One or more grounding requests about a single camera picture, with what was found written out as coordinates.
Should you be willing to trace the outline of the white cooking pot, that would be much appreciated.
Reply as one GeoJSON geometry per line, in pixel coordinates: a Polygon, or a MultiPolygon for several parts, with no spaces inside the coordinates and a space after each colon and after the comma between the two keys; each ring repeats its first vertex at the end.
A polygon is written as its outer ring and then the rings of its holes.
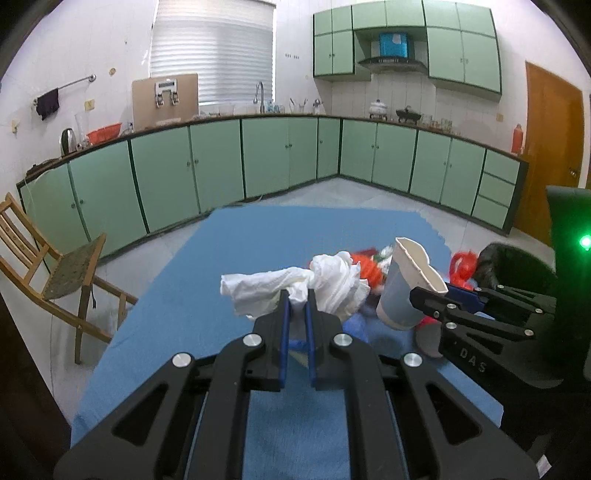
{"type": "Polygon", "coordinates": [[[370,119],[388,119],[388,106],[380,100],[370,103],[369,107],[370,119]]]}

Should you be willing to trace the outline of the crushed paper cup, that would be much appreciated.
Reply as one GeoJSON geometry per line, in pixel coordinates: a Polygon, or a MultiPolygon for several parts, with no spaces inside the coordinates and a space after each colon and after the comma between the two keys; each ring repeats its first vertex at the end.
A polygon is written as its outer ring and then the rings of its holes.
{"type": "Polygon", "coordinates": [[[443,277],[431,266],[425,248],[410,238],[397,237],[377,306],[378,318],[394,330],[407,331],[419,325],[424,314],[410,301],[410,292],[416,287],[438,294],[448,292],[443,277]]]}

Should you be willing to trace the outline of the green lower kitchen cabinets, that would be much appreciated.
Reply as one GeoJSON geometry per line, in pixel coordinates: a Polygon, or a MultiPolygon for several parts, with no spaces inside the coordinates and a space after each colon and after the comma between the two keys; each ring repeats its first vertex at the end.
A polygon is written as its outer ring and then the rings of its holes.
{"type": "Polygon", "coordinates": [[[109,141],[47,163],[17,187],[63,252],[104,236],[105,255],[242,201],[345,177],[508,233],[524,160],[417,126],[332,116],[205,120],[109,141]]]}

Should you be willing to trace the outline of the steel electric kettle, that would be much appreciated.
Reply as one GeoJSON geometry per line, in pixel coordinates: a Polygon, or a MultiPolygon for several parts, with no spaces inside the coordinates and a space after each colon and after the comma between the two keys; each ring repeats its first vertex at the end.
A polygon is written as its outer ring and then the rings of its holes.
{"type": "Polygon", "coordinates": [[[64,129],[60,134],[59,146],[62,157],[69,156],[77,151],[77,139],[72,128],[64,129]]]}

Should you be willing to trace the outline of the chrome kitchen faucet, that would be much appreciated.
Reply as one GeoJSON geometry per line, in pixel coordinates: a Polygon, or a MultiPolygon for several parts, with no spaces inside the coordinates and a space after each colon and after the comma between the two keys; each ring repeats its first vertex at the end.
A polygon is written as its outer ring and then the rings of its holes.
{"type": "Polygon", "coordinates": [[[259,114],[266,113],[266,102],[264,101],[264,85],[263,81],[256,83],[256,95],[254,95],[253,103],[259,108],[259,114]]]}

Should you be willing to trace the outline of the black wok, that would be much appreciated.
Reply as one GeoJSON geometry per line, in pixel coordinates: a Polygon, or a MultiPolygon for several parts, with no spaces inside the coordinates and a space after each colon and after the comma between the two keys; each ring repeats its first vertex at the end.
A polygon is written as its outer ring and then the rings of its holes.
{"type": "Polygon", "coordinates": [[[396,111],[396,115],[400,123],[410,123],[413,125],[417,125],[422,118],[420,113],[414,111],[409,106],[405,107],[404,109],[398,109],[396,111]]]}

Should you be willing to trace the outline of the red plastic bag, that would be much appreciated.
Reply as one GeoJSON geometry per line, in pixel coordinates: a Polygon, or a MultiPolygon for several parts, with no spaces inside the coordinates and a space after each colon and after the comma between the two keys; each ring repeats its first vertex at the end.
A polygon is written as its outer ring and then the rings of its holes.
{"type": "Polygon", "coordinates": [[[478,256],[472,251],[457,252],[449,267],[449,283],[466,290],[473,290],[471,278],[476,272],[478,256]]]}

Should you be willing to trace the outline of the cardboard box on counter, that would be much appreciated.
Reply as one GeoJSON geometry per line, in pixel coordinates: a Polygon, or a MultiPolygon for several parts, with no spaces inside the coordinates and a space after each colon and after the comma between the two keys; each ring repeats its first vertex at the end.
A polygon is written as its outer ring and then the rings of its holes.
{"type": "Polygon", "coordinates": [[[135,80],[131,84],[131,95],[135,131],[186,122],[198,113],[198,75],[135,80]]]}

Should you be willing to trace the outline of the dark hanging towel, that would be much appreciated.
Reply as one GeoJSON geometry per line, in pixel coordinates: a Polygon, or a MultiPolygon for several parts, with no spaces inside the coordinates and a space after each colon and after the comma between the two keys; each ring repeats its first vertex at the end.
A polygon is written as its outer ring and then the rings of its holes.
{"type": "Polygon", "coordinates": [[[55,88],[36,99],[36,113],[44,121],[60,108],[59,89],[55,88]]]}

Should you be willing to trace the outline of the green milk carton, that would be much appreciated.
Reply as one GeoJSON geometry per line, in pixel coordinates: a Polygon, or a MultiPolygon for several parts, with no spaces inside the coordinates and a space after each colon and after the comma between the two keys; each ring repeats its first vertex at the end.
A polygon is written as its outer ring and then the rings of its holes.
{"type": "Polygon", "coordinates": [[[394,247],[391,245],[387,245],[381,250],[378,250],[376,248],[370,248],[366,250],[356,251],[356,255],[362,255],[372,259],[384,274],[387,274],[389,272],[393,258],[393,253],[394,247]]]}

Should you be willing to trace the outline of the brown wooden door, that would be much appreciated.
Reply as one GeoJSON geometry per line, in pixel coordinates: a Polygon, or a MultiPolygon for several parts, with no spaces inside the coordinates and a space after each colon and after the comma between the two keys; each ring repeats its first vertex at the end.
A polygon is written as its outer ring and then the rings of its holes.
{"type": "Polygon", "coordinates": [[[526,64],[527,126],[522,158],[528,163],[514,226],[546,245],[550,211],[546,187],[576,187],[584,152],[583,93],[561,77],[526,64]]]}

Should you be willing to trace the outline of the black trash bin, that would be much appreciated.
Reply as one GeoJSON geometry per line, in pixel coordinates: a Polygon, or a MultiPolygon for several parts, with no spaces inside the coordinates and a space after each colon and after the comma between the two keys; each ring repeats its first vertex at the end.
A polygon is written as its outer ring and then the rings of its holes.
{"type": "Polygon", "coordinates": [[[558,279],[554,270],[533,254],[503,243],[491,243],[478,256],[472,278],[481,288],[498,285],[555,296],[558,279]]]}

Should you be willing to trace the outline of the white window blind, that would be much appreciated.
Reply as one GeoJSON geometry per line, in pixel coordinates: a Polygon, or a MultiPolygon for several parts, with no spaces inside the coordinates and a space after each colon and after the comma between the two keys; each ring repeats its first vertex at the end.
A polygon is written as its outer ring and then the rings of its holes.
{"type": "Polygon", "coordinates": [[[265,1],[160,1],[151,30],[151,77],[195,74],[204,104],[252,103],[276,86],[273,16],[265,1]]]}

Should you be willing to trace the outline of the red plastic basin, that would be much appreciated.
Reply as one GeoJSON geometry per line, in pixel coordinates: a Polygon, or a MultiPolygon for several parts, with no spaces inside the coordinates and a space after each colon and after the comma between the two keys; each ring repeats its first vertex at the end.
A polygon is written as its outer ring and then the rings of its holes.
{"type": "Polygon", "coordinates": [[[88,139],[89,144],[92,146],[115,140],[120,135],[121,126],[121,123],[115,123],[107,125],[105,127],[98,128],[96,130],[88,132],[86,134],[86,138],[88,139]]]}

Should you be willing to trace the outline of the white tissue paper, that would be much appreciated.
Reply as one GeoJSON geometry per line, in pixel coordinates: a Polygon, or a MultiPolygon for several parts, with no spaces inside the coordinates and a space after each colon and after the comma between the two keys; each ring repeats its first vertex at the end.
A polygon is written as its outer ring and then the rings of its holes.
{"type": "Polygon", "coordinates": [[[228,296],[236,315],[253,320],[276,309],[283,291],[295,311],[304,308],[308,292],[314,291],[319,311],[346,321],[370,295],[370,286],[360,279],[360,266],[351,255],[347,251],[315,255],[308,268],[226,274],[221,277],[219,293],[228,296]]]}

